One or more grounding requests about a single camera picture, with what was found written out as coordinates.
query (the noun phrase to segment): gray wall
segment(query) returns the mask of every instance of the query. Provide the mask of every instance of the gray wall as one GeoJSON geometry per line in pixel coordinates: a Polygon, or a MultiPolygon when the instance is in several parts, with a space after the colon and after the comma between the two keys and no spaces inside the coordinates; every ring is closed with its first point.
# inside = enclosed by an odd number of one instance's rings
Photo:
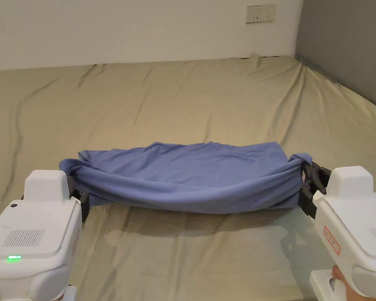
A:
{"type": "Polygon", "coordinates": [[[376,0],[304,0],[296,55],[376,104],[376,0]]]}

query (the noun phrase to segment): electrical outlet plate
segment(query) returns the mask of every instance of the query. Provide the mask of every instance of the electrical outlet plate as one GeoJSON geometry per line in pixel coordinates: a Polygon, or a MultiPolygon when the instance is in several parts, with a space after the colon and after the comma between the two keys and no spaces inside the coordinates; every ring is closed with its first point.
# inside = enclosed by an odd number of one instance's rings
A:
{"type": "Polygon", "coordinates": [[[274,21],[276,9],[276,4],[248,6],[247,23],[274,21]]]}

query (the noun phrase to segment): black bracket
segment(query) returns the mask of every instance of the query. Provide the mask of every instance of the black bracket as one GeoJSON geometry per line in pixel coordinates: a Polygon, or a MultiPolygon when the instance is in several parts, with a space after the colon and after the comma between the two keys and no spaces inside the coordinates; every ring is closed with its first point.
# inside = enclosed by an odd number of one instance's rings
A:
{"type": "Polygon", "coordinates": [[[317,208],[313,203],[313,197],[318,190],[326,194],[326,187],[332,172],[315,162],[312,164],[304,162],[302,171],[305,173],[305,181],[300,188],[298,204],[306,215],[315,219],[317,208]]]}

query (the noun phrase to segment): human hand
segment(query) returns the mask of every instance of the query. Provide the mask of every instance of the human hand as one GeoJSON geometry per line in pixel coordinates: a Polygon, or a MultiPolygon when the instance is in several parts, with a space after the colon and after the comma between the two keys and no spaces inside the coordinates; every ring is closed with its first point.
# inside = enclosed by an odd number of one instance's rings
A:
{"type": "Polygon", "coordinates": [[[361,296],[355,290],[353,290],[349,283],[345,280],[344,275],[341,273],[337,265],[333,267],[332,276],[334,279],[344,282],[347,301],[376,301],[376,299],[361,296]]]}

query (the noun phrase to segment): green led light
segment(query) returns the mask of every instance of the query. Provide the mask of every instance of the green led light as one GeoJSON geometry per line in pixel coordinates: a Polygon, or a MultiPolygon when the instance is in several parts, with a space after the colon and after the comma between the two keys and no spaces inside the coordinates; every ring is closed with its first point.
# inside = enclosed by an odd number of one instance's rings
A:
{"type": "Polygon", "coordinates": [[[9,260],[12,260],[12,259],[21,259],[22,257],[20,255],[10,255],[7,257],[9,260]]]}

